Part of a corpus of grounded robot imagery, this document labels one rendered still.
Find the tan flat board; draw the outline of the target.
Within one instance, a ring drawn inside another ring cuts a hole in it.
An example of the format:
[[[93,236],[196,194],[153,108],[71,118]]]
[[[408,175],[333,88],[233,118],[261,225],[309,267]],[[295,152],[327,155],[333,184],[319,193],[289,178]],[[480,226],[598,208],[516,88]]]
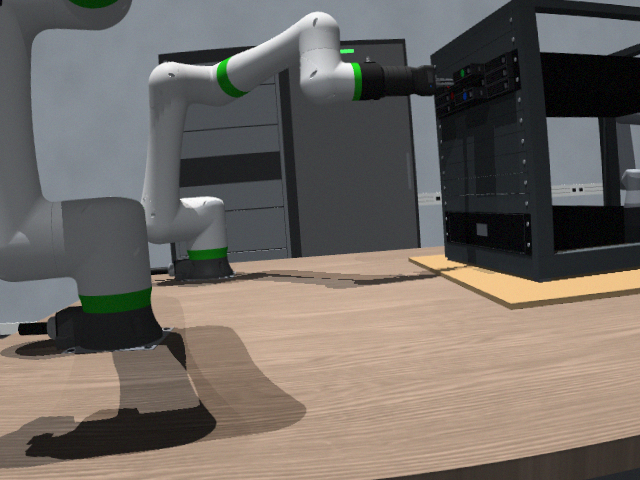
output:
[[[640,294],[640,266],[536,282],[527,276],[450,261],[445,255],[408,259],[510,310]]]

